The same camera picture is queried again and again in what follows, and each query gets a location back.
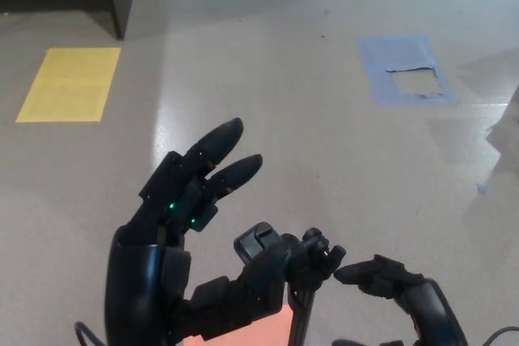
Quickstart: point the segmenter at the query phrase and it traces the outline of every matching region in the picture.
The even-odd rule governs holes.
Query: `blue tape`
[[[378,105],[453,105],[456,99],[438,66],[425,36],[363,36],[357,46]],[[392,74],[409,70],[430,69],[438,79],[441,93],[403,92]]]
[[[476,188],[478,188],[478,192],[480,195],[485,196],[488,193],[488,185],[487,184],[476,184]]]

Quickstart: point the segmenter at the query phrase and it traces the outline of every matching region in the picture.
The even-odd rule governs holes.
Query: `yellow paper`
[[[121,48],[49,49],[17,122],[100,122]]]

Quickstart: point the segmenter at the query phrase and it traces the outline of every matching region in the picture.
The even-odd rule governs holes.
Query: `speckled floor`
[[[188,237],[190,291],[237,275],[233,239],[266,220],[322,229],[345,262],[380,253],[437,279],[471,344],[519,324],[517,0],[135,0],[103,121],[15,124],[45,51],[114,45],[103,21],[0,16],[1,345],[75,344],[79,319],[103,334],[109,242],[141,186],[237,116],[230,159],[261,152],[264,167]],[[460,106],[373,103],[355,37],[410,33]],[[307,343],[339,337],[414,333],[395,305],[330,281]]]

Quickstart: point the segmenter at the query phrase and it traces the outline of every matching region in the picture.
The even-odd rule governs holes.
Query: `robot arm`
[[[404,264],[376,255],[371,261],[345,266],[334,275],[341,283],[357,285],[366,294],[394,299],[413,319],[416,345],[468,346],[440,286],[432,279],[409,273]]]
[[[261,156],[212,172],[238,143],[240,119],[205,135],[185,156],[170,152],[139,196],[143,203],[114,234],[105,290],[109,346],[170,344],[169,317],[183,300],[191,256],[184,236],[200,232],[216,215],[216,201],[250,180]]]
[[[204,136],[185,156],[170,152],[139,196],[143,204],[114,234],[105,291],[108,346],[169,346],[192,335],[205,340],[281,310],[285,283],[294,310],[290,346],[302,345],[315,291],[340,266],[345,250],[310,229],[300,241],[260,223],[234,242],[244,263],[236,280],[220,277],[184,299],[190,229],[201,232],[217,200],[248,182],[261,156],[240,160],[209,179],[234,148],[243,126],[234,119]]]

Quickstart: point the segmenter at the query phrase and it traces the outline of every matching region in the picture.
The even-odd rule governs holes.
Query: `pink surface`
[[[289,341],[292,310],[287,305],[279,314],[269,316],[214,340],[204,342],[201,337],[184,340],[185,346],[286,346]]]

